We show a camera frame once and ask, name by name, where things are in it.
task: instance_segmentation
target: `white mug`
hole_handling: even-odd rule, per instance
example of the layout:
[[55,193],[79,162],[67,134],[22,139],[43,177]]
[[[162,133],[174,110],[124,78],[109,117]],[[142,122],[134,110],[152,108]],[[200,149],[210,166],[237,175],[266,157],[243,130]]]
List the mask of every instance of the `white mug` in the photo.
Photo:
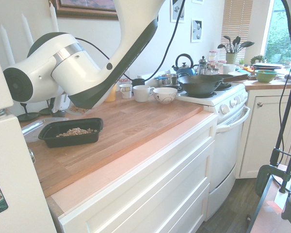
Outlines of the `white mug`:
[[234,72],[236,69],[235,64],[223,64],[223,74],[228,74],[229,72]]
[[134,96],[137,102],[147,102],[149,100],[149,96],[153,94],[154,87],[150,87],[148,85],[138,85],[134,86]]
[[120,92],[122,92],[123,99],[131,98],[132,85],[131,84],[121,84]]

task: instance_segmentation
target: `nuts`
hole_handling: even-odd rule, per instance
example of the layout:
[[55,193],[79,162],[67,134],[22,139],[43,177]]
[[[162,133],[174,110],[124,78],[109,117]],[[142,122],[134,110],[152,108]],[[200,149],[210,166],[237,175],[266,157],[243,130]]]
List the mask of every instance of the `nuts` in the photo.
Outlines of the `nuts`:
[[74,104],[71,106],[70,111],[74,113],[81,113],[84,114],[88,111],[89,109],[84,109],[84,108],[78,108]]
[[66,136],[74,136],[74,135],[81,135],[81,134],[88,134],[92,132],[97,132],[98,130],[91,130],[91,128],[88,128],[88,130],[82,130],[80,128],[73,128],[71,130],[68,130],[66,133],[61,133],[57,135],[56,137],[66,137]]

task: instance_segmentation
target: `wooden floor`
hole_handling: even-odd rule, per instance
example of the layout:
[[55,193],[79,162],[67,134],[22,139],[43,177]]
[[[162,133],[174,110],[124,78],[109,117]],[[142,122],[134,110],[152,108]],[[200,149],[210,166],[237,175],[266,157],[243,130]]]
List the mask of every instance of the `wooden floor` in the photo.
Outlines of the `wooden floor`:
[[259,202],[254,191],[255,181],[237,179],[220,209],[196,233],[245,233],[246,216],[253,216]]

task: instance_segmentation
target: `oven door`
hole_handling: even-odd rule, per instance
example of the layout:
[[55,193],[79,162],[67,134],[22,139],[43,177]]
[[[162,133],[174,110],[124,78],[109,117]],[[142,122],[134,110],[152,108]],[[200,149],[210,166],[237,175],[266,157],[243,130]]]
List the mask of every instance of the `oven door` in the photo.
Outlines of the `oven door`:
[[211,168],[210,191],[214,190],[231,172],[237,162],[238,145],[243,122],[248,118],[250,108],[244,106],[236,114],[217,126]]

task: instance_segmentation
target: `white cabinet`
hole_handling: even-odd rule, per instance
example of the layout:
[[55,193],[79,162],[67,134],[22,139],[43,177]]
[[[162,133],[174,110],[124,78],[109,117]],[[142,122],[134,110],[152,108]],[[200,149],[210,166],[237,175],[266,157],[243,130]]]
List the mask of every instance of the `white cabinet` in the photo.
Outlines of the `white cabinet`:
[[61,218],[63,231],[195,233],[207,210],[215,129],[212,115]]
[[[281,102],[281,118],[287,105],[285,92]],[[282,90],[250,90],[247,106],[252,109],[244,123],[237,163],[238,178],[255,178],[262,165],[269,164],[279,129],[279,101]],[[284,151],[291,152],[291,111],[284,131]]]

